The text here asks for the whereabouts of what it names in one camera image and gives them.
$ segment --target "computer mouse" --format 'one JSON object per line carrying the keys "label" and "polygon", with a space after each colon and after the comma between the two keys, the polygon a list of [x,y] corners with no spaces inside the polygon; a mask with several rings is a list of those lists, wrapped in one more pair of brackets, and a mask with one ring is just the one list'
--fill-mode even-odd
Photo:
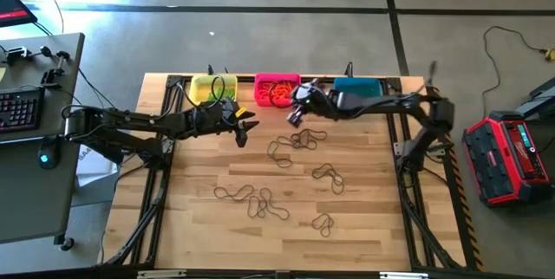
{"label": "computer mouse", "polygon": [[60,163],[62,137],[47,136],[38,147],[38,163],[41,168],[51,170]]}

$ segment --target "desk leg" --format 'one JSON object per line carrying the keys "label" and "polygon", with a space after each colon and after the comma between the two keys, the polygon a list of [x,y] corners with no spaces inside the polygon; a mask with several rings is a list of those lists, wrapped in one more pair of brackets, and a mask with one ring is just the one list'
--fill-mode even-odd
{"label": "desk leg", "polygon": [[75,240],[70,237],[66,237],[66,233],[54,237],[54,245],[60,245],[60,250],[67,251],[73,248]]}

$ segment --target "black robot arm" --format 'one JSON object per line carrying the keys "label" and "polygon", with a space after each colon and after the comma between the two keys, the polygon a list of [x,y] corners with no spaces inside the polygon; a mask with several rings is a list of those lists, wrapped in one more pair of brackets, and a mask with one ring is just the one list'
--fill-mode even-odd
{"label": "black robot arm", "polygon": [[[427,149],[442,133],[453,127],[454,105],[449,100],[417,93],[362,97],[358,94],[330,90],[327,94],[318,79],[295,88],[291,93],[294,110],[287,120],[299,127],[305,114],[316,114],[332,120],[352,120],[363,114],[409,114],[417,119],[422,129],[414,139],[407,141],[397,166],[409,171],[421,171]],[[430,106],[426,114],[422,102]]]}
{"label": "black robot arm", "polygon": [[164,161],[162,140],[141,139],[121,130],[160,133],[170,140],[235,132],[237,145],[243,147],[247,132],[258,124],[258,121],[243,121],[255,113],[227,99],[202,102],[181,113],[159,116],[96,107],[82,107],[62,115],[66,118],[66,140],[88,146],[117,164],[125,154],[136,153],[146,167],[157,169]]}

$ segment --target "concrete floor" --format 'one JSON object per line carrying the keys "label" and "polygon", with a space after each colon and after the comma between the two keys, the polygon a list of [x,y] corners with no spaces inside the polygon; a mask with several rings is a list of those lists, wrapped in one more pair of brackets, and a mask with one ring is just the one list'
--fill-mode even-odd
{"label": "concrete floor", "polygon": [[[37,11],[39,22],[60,31],[50,0]],[[385,0],[59,0],[129,5],[244,5],[386,7]],[[555,0],[395,0],[399,8],[554,9]],[[231,72],[339,74],[348,61],[359,75],[398,75],[386,15],[63,13],[66,32],[83,32],[82,69],[118,107],[133,109],[146,72],[199,72],[211,63]],[[491,25],[520,30],[532,46],[552,47],[550,16],[399,16],[410,74],[425,75],[430,61],[439,69],[434,84],[457,106],[454,139],[481,116],[480,92],[495,83],[483,51],[482,34]],[[33,26],[0,29],[0,39],[39,36]],[[487,96],[488,109],[513,109],[553,75],[555,64],[525,48],[518,37],[493,31],[490,49],[502,85]],[[116,77],[109,76],[114,71]],[[97,101],[82,81],[76,95]],[[473,220],[487,270],[554,277],[555,207],[539,204],[521,211],[489,210],[479,203],[465,157],[456,147]],[[100,184],[111,189],[110,183]],[[109,204],[74,207],[68,234],[78,244],[58,252],[52,239],[0,245],[0,273],[92,265]]]}

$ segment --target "desk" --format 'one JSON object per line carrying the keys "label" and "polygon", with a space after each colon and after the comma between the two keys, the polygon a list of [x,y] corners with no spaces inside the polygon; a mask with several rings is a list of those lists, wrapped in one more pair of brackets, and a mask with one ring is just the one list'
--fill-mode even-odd
{"label": "desk", "polygon": [[[160,111],[167,76],[145,75],[138,112]],[[415,91],[423,83],[421,77],[401,80],[405,92]],[[302,128],[325,130],[328,138],[313,152],[280,146],[280,158],[294,162],[281,169],[268,158],[266,149],[278,135],[298,132],[285,120],[289,110],[258,107],[252,83],[239,83],[237,96],[241,106],[257,114],[254,120],[261,121],[249,132],[245,148],[237,148],[228,134],[188,139],[176,147],[155,268],[408,270],[385,115],[366,115],[348,122],[306,116]],[[409,119],[409,125],[412,133],[420,129],[415,120]],[[312,170],[324,162],[343,175],[341,195],[330,191],[329,180],[311,177]],[[131,160],[122,171],[139,164],[139,160]],[[444,176],[441,165],[427,161],[426,167]],[[147,170],[138,171],[117,186],[104,237],[108,258],[137,224],[146,175]],[[420,179],[430,229],[451,256],[465,264],[448,188],[425,172]],[[245,184],[270,188],[276,205],[287,208],[291,217],[286,221],[272,215],[249,218],[246,204],[213,196],[216,186],[236,191]],[[322,212],[335,220],[328,238],[310,227]],[[416,234],[418,253],[423,256],[421,238]],[[149,237],[147,230],[143,257]]]}
{"label": "desk", "polygon": [[[6,49],[25,46],[33,52],[42,45],[47,45],[54,54],[58,50],[67,51],[73,61],[63,67],[66,70],[64,89],[73,93],[83,41],[83,34],[73,33],[4,40],[0,45]],[[51,68],[51,65],[52,62],[42,57],[37,62],[26,64],[24,69],[14,71],[28,72],[27,68],[35,66],[40,70],[30,71],[41,72],[48,66]],[[38,76],[29,79],[27,84],[37,85],[40,82],[40,74]],[[49,94],[52,94],[50,98],[60,98],[62,104],[71,102],[71,98],[66,94]],[[59,116],[59,113],[58,108],[52,109],[47,115]],[[58,127],[58,133],[63,133],[62,124]],[[67,228],[79,146],[64,143],[60,164],[47,171],[38,165],[36,153],[39,143],[40,140],[35,140],[0,145],[0,212],[3,216],[0,223],[0,243],[61,235]]]}

